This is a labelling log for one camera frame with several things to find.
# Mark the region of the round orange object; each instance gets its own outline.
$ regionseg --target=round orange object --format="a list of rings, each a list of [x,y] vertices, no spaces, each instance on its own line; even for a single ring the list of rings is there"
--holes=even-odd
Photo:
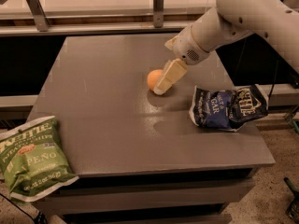
[[[155,88],[155,85],[157,84],[158,79],[160,78],[163,70],[158,69],[158,70],[153,70],[149,72],[148,74],[148,87],[151,91]]]

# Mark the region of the green bag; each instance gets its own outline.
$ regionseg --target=green bag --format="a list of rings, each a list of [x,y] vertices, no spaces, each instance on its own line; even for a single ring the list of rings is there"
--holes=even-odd
[[[14,201],[35,202],[78,180],[60,149],[54,116],[0,133],[0,168]]]

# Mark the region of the snack bag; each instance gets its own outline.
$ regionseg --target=snack bag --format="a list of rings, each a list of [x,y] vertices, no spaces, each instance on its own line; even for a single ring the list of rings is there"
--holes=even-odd
[[[54,116],[0,133],[0,168],[13,201],[34,202],[78,180],[60,149]]]
[[[268,97],[258,85],[226,91],[195,87],[189,114],[197,126],[235,132],[246,122],[267,116]]]

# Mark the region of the gray tabletop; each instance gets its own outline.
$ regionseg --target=gray tabletop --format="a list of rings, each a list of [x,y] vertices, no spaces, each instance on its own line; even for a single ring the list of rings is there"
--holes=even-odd
[[[194,86],[234,87],[216,53],[190,66],[164,96],[147,74],[173,59],[174,34],[68,37],[29,116],[55,115],[62,147],[83,176],[152,174],[271,165],[253,123],[238,133],[200,129],[188,110]]]

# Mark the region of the concrete floor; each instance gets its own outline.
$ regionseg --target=concrete floor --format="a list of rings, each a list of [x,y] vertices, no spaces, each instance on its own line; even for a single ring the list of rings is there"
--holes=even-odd
[[[299,188],[299,134],[281,116],[270,116],[256,121],[264,141],[277,164],[261,169],[254,180],[256,186],[241,200],[231,203],[224,214],[231,214],[231,224],[293,224],[285,214],[293,200],[283,178],[287,176]],[[5,184],[0,181],[0,193],[7,196]],[[30,205],[22,207],[31,216],[37,211]],[[32,224],[32,221],[0,197],[0,224]]]

